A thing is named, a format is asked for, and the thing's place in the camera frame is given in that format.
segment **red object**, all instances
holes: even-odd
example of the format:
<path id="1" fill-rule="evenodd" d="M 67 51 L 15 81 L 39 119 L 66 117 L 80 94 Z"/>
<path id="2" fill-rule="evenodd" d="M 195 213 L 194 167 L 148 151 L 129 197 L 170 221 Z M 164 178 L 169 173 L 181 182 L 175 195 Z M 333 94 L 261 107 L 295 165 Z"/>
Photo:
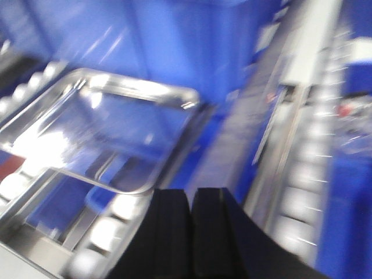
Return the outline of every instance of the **red object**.
<path id="1" fill-rule="evenodd" d="M 339 117 L 348 116 L 348 115 L 350 115 L 352 110 L 353 110 L 353 107 L 351 105 L 340 105 L 338 107 L 338 116 Z"/>
<path id="2" fill-rule="evenodd" d="M 21 158 L 15 155 L 9 157 L 2 165 L 0 165 L 0 180 L 14 173 L 24 162 L 25 158 Z"/>

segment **white roller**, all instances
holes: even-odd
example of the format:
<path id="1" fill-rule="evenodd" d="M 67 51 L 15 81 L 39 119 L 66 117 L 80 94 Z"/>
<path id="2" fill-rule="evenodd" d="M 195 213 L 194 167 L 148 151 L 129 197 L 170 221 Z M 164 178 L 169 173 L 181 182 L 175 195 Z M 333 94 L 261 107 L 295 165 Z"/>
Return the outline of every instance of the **white roller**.
<path id="1" fill-rule="evenodd" d="M 314 228 L 301 221 L 281 216 L 274 228 L 273 238 L 287 251 L 306 260 L 312 254 Z"/>
<path id="2" fill-rule="evenodd" d="M 327 183 L 323 166 L 314 166 L 309 163 L 296 163 L 288 176 L 289 186 L 312 192 L 320 192 Z"/>
<path id="3" fill-rule="evenodd" d="M 27 89 L 30 90 L 31 92 L 36 91 L 42 86 L 43 84 L 42 80 L 43 74 L 37 71 L 31 76 L 30 80 L 28 81 Z"/>
<path id="4" fill-rule="evenodd" d="M 14 107 L 14 103 L 11 97 L 6 96 L 0 99 L 0 117 L 9 113 Z"/>
<path id="5" fill-rule="evenodd" d="M 56 77 L 65 67 L 67 63 L 61 61 L 51 61 L 44 69 L 43 75 L 49 81 Z"/>
<path id="6" fill-rule="evenodd" d="M 324 164 L 330 158 L 329 147 L 320 141 L 305 141 L 299 146 L 297 158 L 304 162 Z"/>
<path id="7" fill-rule="evenodd" d="M 320 217 L 320 195 L 287 187 L 281 203 L 284 215 L 315 225 Z"/>
<path id="8" fill-rule="evenodd" d="M 22 102 L 29 97 L 29 91 L 27 90 L 27 84 L 19 84 L 13 92 L 13 100 L 16 102 Z"/>
<path id="9" fill-rule="evenodd" d="M 71 279 L 99 279 L 106 261 L 106 257 L 100 253 L 82 249 L 72 258 L 67 267 L 67 274 Z"/>
<path id="10" fill-rule="evenodd" d="M 327 140 L 333 135 L 331 124 L 327 122 L 314 121 L 304 127 L 303 137 L 309 140 Z"/>
<path id="11" fill-rule="evenodd" d="M 19 173 L 11 173 L 0 183 L 0 195 L 11 201 L 22 194 L 28 187 L 29 180 Z"/>
<path id="12" fill-rule="evenodd" d="M 111 217 L 101 217 L 93 225 L 90 241 L 105 251 L 112 251 L 126 233 L 127 225 Z"/>
<path id="13" fill-rule="evenodd" d="M 141 213 L 140 196 L 116 195 L 110 204 L 110 209 L 114 215 L 123 220 L 132 220 Z"/>

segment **blue plastic crate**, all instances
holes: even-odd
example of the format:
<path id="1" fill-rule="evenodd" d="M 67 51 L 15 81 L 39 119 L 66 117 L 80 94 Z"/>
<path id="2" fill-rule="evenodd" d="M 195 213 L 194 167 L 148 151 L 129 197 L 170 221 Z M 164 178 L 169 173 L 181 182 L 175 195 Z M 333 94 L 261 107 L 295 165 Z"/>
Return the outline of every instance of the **blue plastic crate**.
<path id="1" fill-rule="evenodd" d="M 259 27 L 280 2 L 3 0 L 0 27 L 22 51 L 192 87 L 223 103 L 246 83 Z"/>

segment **blue surface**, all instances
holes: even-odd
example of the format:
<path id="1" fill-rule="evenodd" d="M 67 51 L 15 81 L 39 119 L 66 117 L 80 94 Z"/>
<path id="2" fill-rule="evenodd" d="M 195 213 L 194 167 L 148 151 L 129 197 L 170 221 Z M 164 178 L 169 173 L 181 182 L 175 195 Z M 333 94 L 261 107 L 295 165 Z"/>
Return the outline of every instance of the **blue surface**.
<path id="1" fill-rule="evenodd" d="M 43 58 L 197 89 L 223 103 L 280 0 L 2 0 L 0 29 Z"/>
<path id="2" fill-rule="evenodd" d="M 372 60 L 353 62 L 347 67 L 342 93 L 344 95 L 362 92 L 372 94 Z"/>
<path id="3" fill-rule="evenodd" d="M 34 209 L 27 223 L 61 234 L 75 221 L 85 206 L 85 196 L 92 185 L 75 178 L 63 177 L 49 195 Z"/>
<path id="4" fill-rule="evenodd" d="M 372 37 L 372 0 L 346 0 L 352 38 Z"/>
<path id="5" fill-rule="evenodd" d="M 94 186 L 85 198 L 85 203 L 97 214 L 101 214 L 116 193 Z"/>
<path id="6" fill-rule="evenodd" d="M 0 150 L 0 164 L 4 164 L 6 160 L 8 160 L 11 157 L 11 155 L 12 154 Z"/>
<path id="7" fill-rule="evenodd" d="M 372 278 L 372 158 L 334 154 L 316 267 L 335 279 Z"/>

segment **stainless steel tray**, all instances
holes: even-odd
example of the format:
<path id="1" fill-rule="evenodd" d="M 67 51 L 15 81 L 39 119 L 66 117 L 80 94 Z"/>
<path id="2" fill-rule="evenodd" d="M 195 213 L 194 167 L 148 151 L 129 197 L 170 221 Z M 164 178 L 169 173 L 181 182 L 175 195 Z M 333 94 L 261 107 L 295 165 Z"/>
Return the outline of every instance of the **stainless steel tray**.
<path id="1" fill-rule="evenodd" d="M 81 180 L 153 187 L 197 111 L 195 90 L 89 69 L 63 77 L 0 129 L 0 147 Z"/>

